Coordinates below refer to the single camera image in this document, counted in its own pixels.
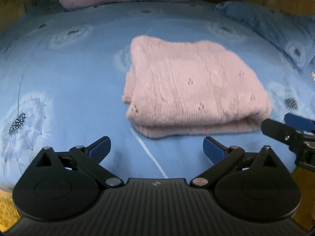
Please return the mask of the blue dandelion-print pillow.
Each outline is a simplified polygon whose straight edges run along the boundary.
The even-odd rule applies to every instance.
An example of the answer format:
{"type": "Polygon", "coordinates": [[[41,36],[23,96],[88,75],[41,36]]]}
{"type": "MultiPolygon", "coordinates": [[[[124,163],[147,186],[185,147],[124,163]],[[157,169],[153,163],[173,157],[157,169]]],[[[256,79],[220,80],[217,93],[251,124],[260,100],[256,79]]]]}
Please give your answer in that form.
{"type": "Polygon", "coordinates": [[[314,16],[292,16],[244,1],[221,2],[215,8],[274,45],[300,74],[311,64],[314,58],[314,16]]]}

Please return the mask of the pink knitted cardigan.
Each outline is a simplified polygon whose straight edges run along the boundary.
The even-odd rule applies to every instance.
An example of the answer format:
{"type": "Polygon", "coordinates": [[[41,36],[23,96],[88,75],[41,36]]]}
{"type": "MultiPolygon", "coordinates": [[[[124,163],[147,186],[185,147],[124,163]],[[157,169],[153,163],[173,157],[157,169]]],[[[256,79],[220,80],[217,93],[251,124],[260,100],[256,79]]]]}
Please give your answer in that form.
{"type": "Polygon", "coordinates": [[[271,114],[253,69],[222,45],[138,36],[130,56],[122,101],[146,137],[246,133],[271,114]]]}

